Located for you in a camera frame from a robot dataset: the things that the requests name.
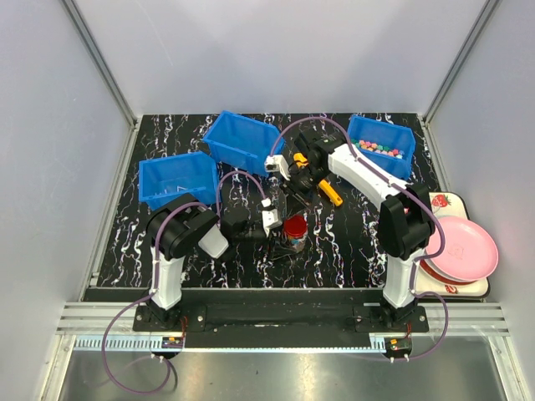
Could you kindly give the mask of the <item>blue bin with star candies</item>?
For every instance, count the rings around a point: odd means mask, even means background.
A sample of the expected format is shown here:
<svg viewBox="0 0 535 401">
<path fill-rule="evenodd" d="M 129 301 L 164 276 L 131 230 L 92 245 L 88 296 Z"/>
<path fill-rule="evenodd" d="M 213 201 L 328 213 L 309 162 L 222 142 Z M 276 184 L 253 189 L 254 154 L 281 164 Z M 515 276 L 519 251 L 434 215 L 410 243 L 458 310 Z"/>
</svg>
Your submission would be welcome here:
<svg viewBox="0 0 535 401">
<path fill-rule="evenodd" d="M 274 125 L 223 111 L 203 141 L 216 162 L 249 174 L 268 176 L 264 163 L 279 135 Z"/>
</svg>

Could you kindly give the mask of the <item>clear plastic jar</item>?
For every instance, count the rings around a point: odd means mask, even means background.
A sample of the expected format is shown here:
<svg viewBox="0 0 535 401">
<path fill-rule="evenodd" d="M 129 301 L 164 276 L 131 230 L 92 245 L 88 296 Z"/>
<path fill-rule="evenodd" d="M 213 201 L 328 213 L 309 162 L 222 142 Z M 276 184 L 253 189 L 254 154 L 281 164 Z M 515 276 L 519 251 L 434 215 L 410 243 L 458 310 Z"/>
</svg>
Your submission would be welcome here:
<svg viewBox="0 0 535 401">
<path fill-rule="evenodd" d="M 284 238 L 284 245 L 287 249 L 294 253 L 299 253 L 303 251 L 306 240 L 307 240 L 307 233 L 304 232 L 283 232 L 283 238 Z"/>
</svg>

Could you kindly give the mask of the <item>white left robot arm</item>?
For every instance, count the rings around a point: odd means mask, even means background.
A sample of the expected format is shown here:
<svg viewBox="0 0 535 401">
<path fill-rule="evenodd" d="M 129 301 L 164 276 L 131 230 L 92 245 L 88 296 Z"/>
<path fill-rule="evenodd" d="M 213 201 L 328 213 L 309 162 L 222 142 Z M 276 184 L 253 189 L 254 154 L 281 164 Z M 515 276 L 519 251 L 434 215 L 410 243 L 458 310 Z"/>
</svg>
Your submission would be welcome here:
<svg viewBox="0 0 535 401">
<path fill-rule="evenodd" d="M 266 241 L 282 223 L 270 199 L 262 200 L 261 220 L 219 217 L 191 194 L 181 195 L 154 211 L 145 231 L 151 240 L 153 281 L 146 302 L 151 321 L 170 331 L 182 320 L 181 274 L 188 254 L 197 246 L 209 257 L 226 260 L 231 246 L 244 241 Z"/>
</svg>

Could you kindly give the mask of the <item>red jar lid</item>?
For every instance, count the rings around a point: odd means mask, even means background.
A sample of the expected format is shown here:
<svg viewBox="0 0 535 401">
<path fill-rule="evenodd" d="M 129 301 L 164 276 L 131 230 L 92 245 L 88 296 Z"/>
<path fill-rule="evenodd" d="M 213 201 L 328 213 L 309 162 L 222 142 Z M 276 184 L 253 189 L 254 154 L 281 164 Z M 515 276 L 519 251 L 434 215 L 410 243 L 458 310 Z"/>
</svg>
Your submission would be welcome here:
<svg viewBox="0 0 535 401">
<path fill-rule="evenodd" d="M 283 230 L 287 236 L 300 238 L 307 234 L 308 223 L 303 216 L 295 215 L 284 221 Z"/>
</svg>

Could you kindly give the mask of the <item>blue bin with lollipops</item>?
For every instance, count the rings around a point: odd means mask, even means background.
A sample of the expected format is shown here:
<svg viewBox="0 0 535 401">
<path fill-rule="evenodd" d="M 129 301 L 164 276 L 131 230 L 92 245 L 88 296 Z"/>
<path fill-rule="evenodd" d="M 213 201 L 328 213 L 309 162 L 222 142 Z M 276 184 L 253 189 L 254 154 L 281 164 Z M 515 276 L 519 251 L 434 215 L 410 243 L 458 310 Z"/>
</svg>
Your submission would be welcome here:
<svg viewBox="0 0 535 401">
<path fill-rule="evenodd" d="M 216 202 L 217 182 L 216 162 L 201 151 L 142 160 L 138 199 L 152 211 L 186 194 L 209 206 Z"/>
</svg>

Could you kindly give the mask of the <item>yellow plastic scoop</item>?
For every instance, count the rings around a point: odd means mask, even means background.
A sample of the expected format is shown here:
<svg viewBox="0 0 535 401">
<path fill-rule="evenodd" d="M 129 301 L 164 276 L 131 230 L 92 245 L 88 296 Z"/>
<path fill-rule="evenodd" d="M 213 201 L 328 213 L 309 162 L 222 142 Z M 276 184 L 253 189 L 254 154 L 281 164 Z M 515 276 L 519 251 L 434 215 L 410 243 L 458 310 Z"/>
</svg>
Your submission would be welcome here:
<svg viewBox="0 0 535 401">
<path fill-rule="evenodd" d="M 308 166 L 308 160 L 302 153 L 295 153 L 293 155 L 293 161 L 299 169 Z M 334 206 L 341 206 L 343 200 L 338 192 L 329 184 L 325 179 L 318 183 L 318 188 L 330 199 Z"/>
</svg>

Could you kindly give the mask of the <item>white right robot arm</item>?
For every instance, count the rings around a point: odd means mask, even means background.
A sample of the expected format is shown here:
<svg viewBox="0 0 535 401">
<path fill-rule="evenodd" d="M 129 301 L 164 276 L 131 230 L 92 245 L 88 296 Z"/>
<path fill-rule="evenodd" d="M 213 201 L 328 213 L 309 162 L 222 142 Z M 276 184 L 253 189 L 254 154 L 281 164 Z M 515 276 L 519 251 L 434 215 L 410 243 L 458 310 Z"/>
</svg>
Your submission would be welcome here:
<svg viewBox="0 0 535 401">
<path fill-rule="evenodd" d="M 376 237 L 388 255 L 385 285 L 377 318 L 384 328 L 398 331 L 415 315 L 415 279 L 437 219 L 429 190 L 409 185 L 363 155 L 348 136 L 300 134 L 296 146 L 308 164 L 292 169 L 282 155 L 271 153 L 265 167 L 279 172 L 289 200 L 308 204 L 311 190 L 328 174 L 335 174 L 359 190 L 379 211 Z"/>
</svg>

